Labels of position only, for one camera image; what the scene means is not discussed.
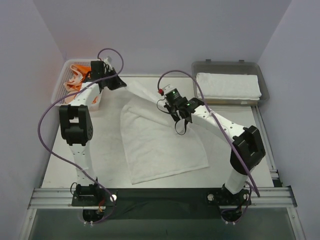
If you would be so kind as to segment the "white terry towel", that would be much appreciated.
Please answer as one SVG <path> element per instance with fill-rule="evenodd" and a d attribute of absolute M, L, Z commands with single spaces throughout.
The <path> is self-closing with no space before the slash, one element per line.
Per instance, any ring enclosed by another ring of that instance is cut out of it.
<path fill-rule="evenodd" d="M 196 81 L 197 96 L 206 99 L 257 101 L 262 96 L 257 75 L 200 72 Z"/>

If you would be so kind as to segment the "white towels pile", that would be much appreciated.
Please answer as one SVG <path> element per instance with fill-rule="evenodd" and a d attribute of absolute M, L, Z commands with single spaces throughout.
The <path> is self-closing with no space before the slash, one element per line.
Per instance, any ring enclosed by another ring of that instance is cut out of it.
<path fill-rule="evenodd" d="M 190 127 L 177 134 L 164 107 L 157 108 L 154 93 L 136 81 L 125 89 L 132 97 L 121 110 L 120 132 L 132 184 L 209 166 L 199 135 Z"/>

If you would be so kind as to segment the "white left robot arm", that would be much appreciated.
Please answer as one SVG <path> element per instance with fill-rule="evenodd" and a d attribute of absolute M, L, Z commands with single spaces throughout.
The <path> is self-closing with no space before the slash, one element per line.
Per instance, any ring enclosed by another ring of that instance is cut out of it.
<path fill-rule="evenodd" d="M 59 107 L 61 136 L 69 145 L 76 165 L 73 206 L 97 206 L 105 200 L 105 192 L 98 185 L 90 153 L 94 129 L 89 108 L 105 87 L 116 90 L 126 86 L 107 59 L 93 60 L 81 84 L 81 92 L 70 103 Z"/>

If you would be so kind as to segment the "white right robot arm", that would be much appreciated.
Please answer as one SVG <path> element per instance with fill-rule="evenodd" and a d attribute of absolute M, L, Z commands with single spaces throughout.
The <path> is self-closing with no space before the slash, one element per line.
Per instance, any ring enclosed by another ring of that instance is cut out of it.
<path fill-rule="evenodd" d="M 224 187 L 232 194 L 238 194 L 250 179 L 252 170 L 266 155 L 260 131 L 251 125 L 245 127 L 217 114 L 198 98 L 188 100 L 179 91 L 167 85 L 158 89 L 164 97 L 164 107 L 175 122 L 184 120 L 185 124 L 198 125 L 225 141 L 231 148 L 230 164 L 232 171 Z"/>

